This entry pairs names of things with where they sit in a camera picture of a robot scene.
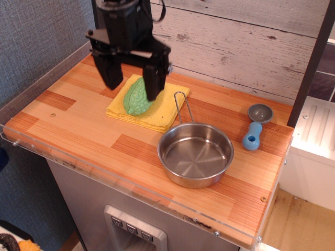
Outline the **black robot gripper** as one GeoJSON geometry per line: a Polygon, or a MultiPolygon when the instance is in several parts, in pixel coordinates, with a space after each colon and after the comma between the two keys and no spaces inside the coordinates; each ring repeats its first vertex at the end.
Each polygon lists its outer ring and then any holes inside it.
{"type": "Polygon", "coordinates": [[[148,101],[156,100],[164,90],[171,72],[169,46],[155,39],[153,24],[164,19],[163,5],[159,18],[153,18],[150,5],[97,5],[102,25],[86,32],[92,56],[105,85],[116,89],[123,81],[121,64],[143,69],[148,101]]]}

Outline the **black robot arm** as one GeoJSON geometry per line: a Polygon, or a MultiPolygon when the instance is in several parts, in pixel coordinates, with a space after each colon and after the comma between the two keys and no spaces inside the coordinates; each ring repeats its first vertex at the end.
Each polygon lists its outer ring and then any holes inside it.
{"type": "Polygon", "coordinates": [[[113,90],[123,80],[121,65],[142,68],[147,99],[164,89],[171,72],[170,47],[155,39],[150,1],[96,1],[104,28],[88,30],[95,65],[106,86],[113,90]]]}

